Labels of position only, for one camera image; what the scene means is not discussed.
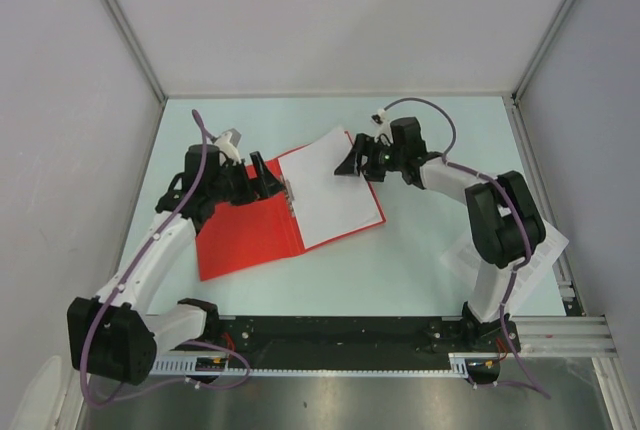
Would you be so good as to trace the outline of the aluminium frame rail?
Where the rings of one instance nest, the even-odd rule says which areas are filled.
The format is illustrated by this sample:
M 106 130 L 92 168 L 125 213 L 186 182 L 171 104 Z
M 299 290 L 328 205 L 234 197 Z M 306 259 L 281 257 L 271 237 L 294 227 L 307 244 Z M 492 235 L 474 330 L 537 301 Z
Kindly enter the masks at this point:
M 203 335 L 205 330 L 205 324 L 213 322 L 220 318 L 217 315 L 208 315 L 205 319 L 204 326 L 198 327 L 191 331 L 187 328 L 185 323 L 179 323 L 175 331 L 170 331 L 168 326 L 162 324 L 156 315 L 152 315 L 149 318 L 143 320 L 139 315 L 135 313 L 127 313 L 123 318 L 110 317 L 105 324 L 101 324 L 94 337 L 93 343 L 98 348 L 103 350 L 114 349 L 116 351 L 133 351 L 142 349 L 150 345 L 151 342 L 155 342 L 158 347 L 162 345 L 163 341 L 167 342 L 168 348 L 173 349 L 179 345 L 186 345 L 190 339 L 200 341 L 198 338 Z M 605 322 L 602 319 L 589 319 L 586 317 L 576 318 L 537 318 L 537 317 L 522 317 L 512 321 L 516 324 L 519 341 L 517 343 L 508 341 L 504 344 L 500 340 L 496 340 L 496 348 L 492 351 L 469 351 L 469 350 L 436 350 L 427 349 L 425 347 L 417 347 L 419 352 L 426 352 L 429 354 L 436 353 L 490 353 L 496 351 L 502 347 L 510 348 L 514 346 L 517 350 L 523 350 L 526 352 L 547 352 L 552 354 L 560 354 L 563 351 L 576 351 L 582 352 L 588 349 L 593 351 L 607 352 L 613 349 L 613 344 L 610 338 L 610 332 Z M 286 345 L 293 345 L 298 343 L 283 343 Z M 270 344 L 253 351 L 246 352 L 260 352 L 267 348 Z M 381 345 L 402 346 L 409 345 L 407 343 L 382 343 L 382 344 L 342 344 L 338 346 L 329 344 L 310 344 L 314 347 L 322 345 L 340 347 L 345 345 L 366 344 L 375 348 L 381 347 Z

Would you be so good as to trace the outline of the metal folder clip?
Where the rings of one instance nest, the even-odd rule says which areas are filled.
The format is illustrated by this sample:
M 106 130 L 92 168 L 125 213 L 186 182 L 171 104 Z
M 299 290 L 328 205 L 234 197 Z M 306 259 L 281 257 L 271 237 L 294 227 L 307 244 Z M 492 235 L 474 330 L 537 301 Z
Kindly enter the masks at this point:
M 281 181 L 281 183 L 283 185 L 283 188 L 284 188 L 283 192 L 284 192 L 284 195 L 285 195 L 285 201 L 286 201 L 286 205 L 287 205 L 289 214 L 290 214 L 290 216 L 292 218 L 294 218 L 295 217 L 295 209 L 294 209 L 294 205 L 293 205 L 293 203 L 294 203 L 294 195 L 293 195 L 293 192 L 292 192 L 292 189 L 291 189 L 290 182 L 284 176 L 280 177 L 280 181 Z

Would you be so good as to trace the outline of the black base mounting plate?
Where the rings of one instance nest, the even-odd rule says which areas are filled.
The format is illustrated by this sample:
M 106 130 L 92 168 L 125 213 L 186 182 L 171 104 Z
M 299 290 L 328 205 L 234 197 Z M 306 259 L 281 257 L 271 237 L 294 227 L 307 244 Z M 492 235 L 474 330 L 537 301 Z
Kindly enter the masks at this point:
M 269 343 L 382 344 L 419 348 L 492 351 L 496 340 L 517 343 L 517 326 L 508 320 L 477 324 L 469 317 L 227 316 L 205 324 L 200 341 L 228 340 L 241 352 Z

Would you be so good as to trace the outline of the red file folder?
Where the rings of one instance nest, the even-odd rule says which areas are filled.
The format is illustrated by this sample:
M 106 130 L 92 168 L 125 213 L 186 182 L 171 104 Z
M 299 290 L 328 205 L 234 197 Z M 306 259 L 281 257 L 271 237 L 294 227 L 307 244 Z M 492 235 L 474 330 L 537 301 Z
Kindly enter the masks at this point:
M 266 165 L 280 179 L 279 156 L 268 160 Z M 212 280 L 252 266 L 297 257 L 323 245 L 303 249 L 284 192 L 247 206 L 220 204 L 196 238 L 199 278 Z

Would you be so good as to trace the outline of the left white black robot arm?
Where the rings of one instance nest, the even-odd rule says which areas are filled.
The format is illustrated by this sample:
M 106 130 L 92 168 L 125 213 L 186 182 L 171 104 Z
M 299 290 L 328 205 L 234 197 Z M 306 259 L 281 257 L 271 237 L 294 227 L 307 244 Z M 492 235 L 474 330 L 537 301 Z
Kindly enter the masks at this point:
M 218 205 L 251 205 L 283 192 L 262 155 L 253 152 L 250 159 L 234 162 L 211 144 L 188 148 L 184 168 L 159 198 L 137 253 L 95 296 L 77 297 L 67 310 L 72 365 L 82 375 L 139 385 L 157 357 L 181 345 L 207 350 L 219 342 L 216 305 L 184 298 L 160 315 L 150 314 L 149 307 Z

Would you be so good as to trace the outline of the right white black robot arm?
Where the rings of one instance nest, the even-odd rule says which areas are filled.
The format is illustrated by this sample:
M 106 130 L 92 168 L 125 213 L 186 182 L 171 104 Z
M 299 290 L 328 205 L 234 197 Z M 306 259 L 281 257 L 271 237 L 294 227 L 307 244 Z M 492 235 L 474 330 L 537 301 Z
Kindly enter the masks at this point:
M 387 173 L 398 172 L 406 184 L 466 207 L 481 264 L 471 297 L 463 304 L 460 338 L 469 349 L 484 351 L 507 330 L 514 278 L 546 238 L 529 187 L 516 171 L 491 177 L 428 150 L 415 117 L 389 121 L 380 111 L 372 120 L 376 133 L 357 134 L 334 174 L 382 182 Z

